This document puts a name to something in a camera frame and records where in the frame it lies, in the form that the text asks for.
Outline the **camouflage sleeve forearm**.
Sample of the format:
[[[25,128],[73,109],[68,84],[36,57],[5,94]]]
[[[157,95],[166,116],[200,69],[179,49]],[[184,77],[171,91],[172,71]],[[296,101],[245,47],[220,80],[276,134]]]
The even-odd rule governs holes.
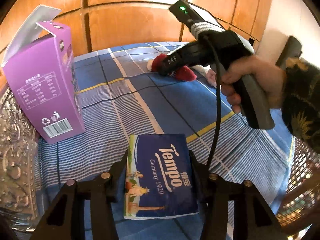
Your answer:
[[[319,153],[319,68],[291,57],[286,60],[281,108],[289,132]]]

